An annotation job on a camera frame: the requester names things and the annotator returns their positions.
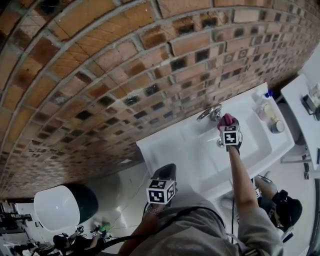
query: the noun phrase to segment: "brick wall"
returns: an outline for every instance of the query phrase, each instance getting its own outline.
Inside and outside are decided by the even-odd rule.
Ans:
[[[315,0],[12,0],[0,16],[0,197],[142,159],[136,141],[299,70]]]

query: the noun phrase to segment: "sleeve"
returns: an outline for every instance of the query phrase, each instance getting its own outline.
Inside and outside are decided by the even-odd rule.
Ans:
[[[239,220],[238,238],[247,247],[270,256],[284,256],[284,244],[276,227],[262,208],[249,211]]]

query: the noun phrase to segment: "drain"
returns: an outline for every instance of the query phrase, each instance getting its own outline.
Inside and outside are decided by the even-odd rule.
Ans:
[[[219,139],[216,141],[216,145],[217,145],[219,148],[223,148],[223,147],[225,146],[221,138],[219,138]]]

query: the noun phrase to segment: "white sink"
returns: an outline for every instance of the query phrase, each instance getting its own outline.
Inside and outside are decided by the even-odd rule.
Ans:
[[[254,112],[253,95],[266,92],[264,83],[222,103],[221,116],[230,113],[239,120],[243,142],[240,157],[251,178],[263,172],[294,146],[293,138],[275,101],[270,100],[285,131],[271,133]],[[177,165],[179,193],[194,190],[213,200],[232,189],[231,165],[226,147],[219,147],[217,123],[195,114],[137,142],[151,175],[160,167]]]

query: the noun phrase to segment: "person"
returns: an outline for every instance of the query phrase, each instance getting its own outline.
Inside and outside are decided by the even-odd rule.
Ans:
[[[105,235],[110,228],[110,224],[103,224],[101,227],[97,227],[95,231],[92,231],[91,233],[94,235],[93,239],[87,239],[80,235],[83,232],[83,226],[81,227],[82,229],[77,228],[77,231],[70,237],[65,233],[53,237],[55,248],[58,249],[62,255],[81,254],[86,250],[95,248],[97,245],[101,245],[101,243],[103,244],[104,241],[100,238]]]
[[[226,114],[218,128],[237,124],[239,122],[234,117]],[[239,155],[239,147],[227,145],[227,149],[239,216],[237,244],[230,242],[224,223],[213,204],[194,194],[184,201],[174,202],[176,198],[173,198],[169,208],[162,204],[149,206],[132,234],[142,236],[127,240],[117,255],[283,256],[283,242],[266,211],[258,205],[252,182]],[[177,213],[194,206],[207,209],[196,209],[181,215],[166,228],[161,228]]]
[[[255,185],[261,191],[258,204],[268,214],[273,225],[284,233],[299,220],[303,207],[298,199],[292,199],[285,190],[277,191],[276,185],[267,178],[255,177]]]

